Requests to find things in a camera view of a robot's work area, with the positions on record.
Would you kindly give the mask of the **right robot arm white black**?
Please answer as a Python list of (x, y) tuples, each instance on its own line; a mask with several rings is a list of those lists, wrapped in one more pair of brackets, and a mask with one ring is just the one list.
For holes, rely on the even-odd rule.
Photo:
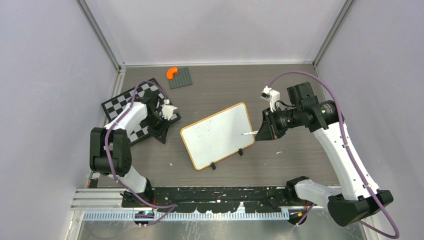
[(335, 102), (319, 102), (309, 82), (291, 86), (287, 93), (290, 104), (282, 109), (277, 106), (280, 93), (264, 87), (261, 98), (269, 102), (269, 107), (262, 111), (262, 125), (255, 140), (273, 141), (282, 138), (289, 129), (308, 128), (323, 147), (340, 183), (340, 189), (335, 189), (306, 176), (291, 179), (285, 187), (287, 202), (299, 205), (308, 201), (323, 207), (341, 227), (378, 213), (379, 204), (384, 207), (391, 204), (392, 193), (380, 189), (351, 145)]

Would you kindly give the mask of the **yellow framed whiteboard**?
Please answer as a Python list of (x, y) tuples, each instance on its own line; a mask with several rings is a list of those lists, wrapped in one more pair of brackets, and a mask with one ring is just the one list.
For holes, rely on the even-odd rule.
[(255, 143), (247, 106), (239, 102), (183, 127), (180, 136), (193, 167), (200, 171)]

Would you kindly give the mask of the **white marker pen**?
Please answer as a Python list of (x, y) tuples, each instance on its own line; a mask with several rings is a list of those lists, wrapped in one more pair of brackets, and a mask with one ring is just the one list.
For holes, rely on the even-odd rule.
[(242, 136), (248, 136), (248, 135), (256, 135), (257, 133), (258, 133), (258, 131), (256, 130), (256, 131), (245, 132), (245, 133), (242, 133), (241, 135)]

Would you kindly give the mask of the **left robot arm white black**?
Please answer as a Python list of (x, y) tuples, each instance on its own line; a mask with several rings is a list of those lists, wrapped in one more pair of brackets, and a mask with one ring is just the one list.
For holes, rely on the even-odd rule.
[(145, 121), (148, 134), (166, 143), (172, 116), (178, 108), (169, 99), (165, 99), (163, 105), (157, 105), (158, 101), (157, 95), (135, 95), (113, 121), (90, 132), (90, 169), (121, 184), (134, 194), (135, 202), (141, 207), (148, 207), (153, 202), (153, 191), (151, 182), (132, 165), (129, 136)]

